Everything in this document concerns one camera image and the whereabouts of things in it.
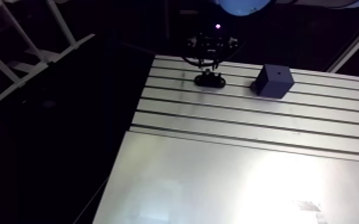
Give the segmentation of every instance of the dark floor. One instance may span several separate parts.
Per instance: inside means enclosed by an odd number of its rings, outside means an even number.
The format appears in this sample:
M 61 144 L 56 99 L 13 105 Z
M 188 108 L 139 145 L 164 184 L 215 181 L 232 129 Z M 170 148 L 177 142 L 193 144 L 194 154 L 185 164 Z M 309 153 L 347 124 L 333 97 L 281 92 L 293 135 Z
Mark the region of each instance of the dark floor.
M 186 32 L 178 29 L 186 21 L 179 8 L 170 7 L 172 39 Z M 60 9 L 77 38 L 97 36 L 0 103 L 0 223 L 73 223 L 111 171 L 150 53 L 178 53 L 165 37 L 162 1 L 76 0 Z M 41 48 L 58 51 L 67 43 L 50 18 L 37 14 L 23 26 Z M 43 32 L 31 28 L 37 22 Z M 324 70 L 359 30 L 359 9 L 276 6 L 252 23 L 240 23 L 250 44 L 233 61 Z M 359 52 L 341 72 L 359 75 Z M 0 74 L 0 92 L 7 86 Z M 92 222 L 102 193 L 77 223 Z

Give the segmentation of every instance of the metal plate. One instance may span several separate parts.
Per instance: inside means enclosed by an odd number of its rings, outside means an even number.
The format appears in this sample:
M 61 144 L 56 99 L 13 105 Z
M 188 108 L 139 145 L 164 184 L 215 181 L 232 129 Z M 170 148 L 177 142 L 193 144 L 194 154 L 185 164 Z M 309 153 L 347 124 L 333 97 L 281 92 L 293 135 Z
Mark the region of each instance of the metal plate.
M 189 117 L 136 112 L 133 125 L 153 129 L 181 130 L 223 138 L 244 139 L 245 141 L 268 142 L 281 145 L 313 148 L 318 150 L 345 151 L 359 153 L 359 139 L 319 135 L 270 127 L 240 125 L 236 123 L 194 119 Z
M 152 66 L 166 69 L 199 71 L 197 67 L 191 66 L 190 64 L 181 61 L 154 60 Z M 219 66 L 216 71 L 223 74 L 232 74 L 236 76 L 255 78 L 258 76 L 260 69 L 244 69 L 239 67 Z M 311 76 L 300 73 L 295 73 L 293 75 L 293 79 L 296 83 L 306 83 L 311 85 L 331 86 L 337 88 L 359 90 L 359 81 L 357 80 L 338 79 L 335 77 Z
M 335 108 L 340 110 L 359 111 L 359 101 L 350 100 L 350 99 L 322 97 L 316 95 L 297 94 L 293 92 L 288 92 L 282 99 L 261 98 L 256 96 L 256 94 L 253 93 L 250 90 L 250 88 L 245 88 L 241 86 L 227 85 L 223 89 L 203 88 L 196 86 L 192 81 L 188 81 L 188 80 L 162 79 L 157 77 L 149 77 L 146 81 L 146 86 L 166 88 L 166 89 L 176 89 L 182 91 L 205 92 L 210 94 L 235 96 L 242 98 L 255 98 L 255 99 L 260 99 L 261 101 L 266 101 L 267 104 L 290 103 L 290 104 L 299 104 L 299 105 L 311 105 L 316 107 Z
M 170 79 L 185 79 L 193 80 L 199 71 L 181 71 L 176 69 L 160 69 L 160 68 L 151 68 L 149 75 L 153 77 L 166 77 Z M 249 87 L 250 84 L 255 80 L 251 77 L 241 77 L 241 76 L 230 76 L 223 74 L 223 78 L 227 81 L 228 85 L 235 86 L 246 86 Z M 356 99 L 359 100 L 359 91 L 351 89 L 341 89 L 328 86 L 317 86 L 304 83 L 295 83 L 289 92 L 298 93 L 298 94 L 308 94 L 308 95 L 320 95 L 324 97 L 334 97 L 334 98 L 345 98 L 345 99 Z
M 355 224 L 359 162 L 127 133 L 94 224 Z
M 246 126 L 271 127 L 278 130 L 293 130 L 298 132 L 319 133 L 322 135 L 359 138 L 359 125 L 233 110 L 229 108 L 208 107 L 183 102 L 141 99 L 138 104 L 138 110 L 148 113 L 237 123 Z
M 272 99 L 249 88 L 261 66 L 223 63 L 219 71 L 228 84 L 213 89 L 196 86 L 198 68 L 179 60 L 156 57 L 133 127 L 272 150 L 359 156 L 359 77 L 292 70 L 292 89 Z
M 233 108 L 236 110 L 246 110 L 268 114 L 281 114 L 309 119 L 313 118 L 342 123 L 355 123 L 359 125 L 359 112 L 310 107 L 307 105 L 297 104 L 270 104 L 255 98 L 228 97 L 222 95 L 173 91 L 169 89 L 156 89 L 148 87 L 144 88 L 142 97 L 168 101 L 190 102 L 201 105 L 213 105 L 216 107 Z
M 180 57 L 173 57 L 173 56 L 167 56 L 167 55 L 156 55 L 155 59 L 183 62 L 183 59 Z M 262 69 L 262 67 L 263 67 L 263 66 L 256 65 L 256 64 L 243 64 L 243 63 L 234 63 L 234 62 L 228 62 L 228 61 L 224 61 L 224 62 L 220 63 L 220 66 L 240 67 L 240 68 L 244 68 L 244 69 L 258 69 L 258 70 Z M 292 72 L 292 74 L 305 74 L 305 75 L 310 75 L 310 76 L 323 76 L 323 77 L 331 77 L 331 78 L 337 78 L 337 79 L 359 81 L 359 76 L 348 76 L 345 74 L 336 74 L 336 73 L 302 70 L 302 69 L 291 69 L 291 72 Z

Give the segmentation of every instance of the aluminum table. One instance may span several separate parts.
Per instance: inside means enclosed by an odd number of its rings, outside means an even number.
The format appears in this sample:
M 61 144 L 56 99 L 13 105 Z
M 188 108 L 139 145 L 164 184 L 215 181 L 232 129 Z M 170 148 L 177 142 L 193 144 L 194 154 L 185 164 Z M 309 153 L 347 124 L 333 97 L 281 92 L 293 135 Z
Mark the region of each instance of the aluminum table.
M 359 223 L 359 77 L 291 69 L 283 99 L 156 56 L 94 224 Z

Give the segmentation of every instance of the cube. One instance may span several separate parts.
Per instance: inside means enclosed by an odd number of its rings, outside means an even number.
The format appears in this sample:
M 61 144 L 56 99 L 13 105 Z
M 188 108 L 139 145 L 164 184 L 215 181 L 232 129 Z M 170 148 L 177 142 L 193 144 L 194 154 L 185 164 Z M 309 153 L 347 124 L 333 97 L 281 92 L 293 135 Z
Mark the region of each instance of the cube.
M 291 71 L 286 66 L 265 64 L 254 82 L 254 89 L 261 97 L 283 98 L 293 86 Z

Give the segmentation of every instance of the white metal frame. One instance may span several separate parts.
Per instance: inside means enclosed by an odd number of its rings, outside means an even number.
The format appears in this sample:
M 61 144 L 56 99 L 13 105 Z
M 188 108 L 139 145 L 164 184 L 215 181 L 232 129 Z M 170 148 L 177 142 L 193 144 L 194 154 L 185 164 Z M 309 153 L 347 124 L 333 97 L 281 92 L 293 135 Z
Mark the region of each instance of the white metal frame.
M 85 43 L 86 41 L 90 40 L 91 38 L 93 38 L 95 36 L 92 33 L 92 34 L 84 37 L 83 39 L 76 41 L 74 36 L 72 35 L 70 29 L 68 28 L 68 25 L 64 21 L 63 16 L 59 12 L 54 0 L 47 0 L 49 9 L 53 13 L 56 22 L 60 26 L 61 31 L 64 33 L 65 37 L 67 38 L 70 46 L 68 48 L 66 48 L 61 53 L 50 52 L 50 51 L 39 49 L 35 46 L 35 44 L 32 42 L 32 40 L 28 37 L 28 35 L 22 29 L 22 27 L 20 26 L 18 21 L 15 19 L 15 17 L 12 15 L 12 13 L 9 11 L 9 9 L 4 4 L 4 2 L 2 0 L 0 0 L 0 3 L 1 3 L 1 7 L 4 10 L 4 12 L 6 13 L 7 17 L 11 20 L 11 23 L 13 24 L 13 26 L 16 28 L 16 30 L 19 32 L 19 34 L 25 40 L 25 42 L 29 45 L 29 49 L 25 52 L 29 53 L 29 54 L 34 54 L 40 59 L 40 62 L 33 66 L 25 64 L 25 63 L 19 63 L 16 61 L 5 64 L 0 60 L 0 70 L 11 81 L 13 81 L 13 84 L 0 94 L 0 101 L 3 100 L 5 97 L 7 97 L 10 93 L 14 92 L 17 88 L 23 86 L 26 82 L 28 82 L 31 78 L 35 77 L 41 71 L 45 70 L 49 66 L 48 65 L 49 62 L 59 61 L 61 58 L 65 57 L 67 54 L 72 52 L 74 49 L 78 49 L 80 45 L 82 45 L 83 43 Z M 12 64 L 15 64 L 15 65 L 18 64 L 18 66 L 21 65 L 21 67 L 25 66 L 25 68 L 27 68 L 26 69 L 27 75 L 25 77 L 19 78 L 8 67 L 8 66 L 11 66 Z
M 359 50 L 359 36 L 337 58 L 337 60 L 329 67 L 329 69 L 327 69 L 327 72 L 336 73 L 358 50 Z

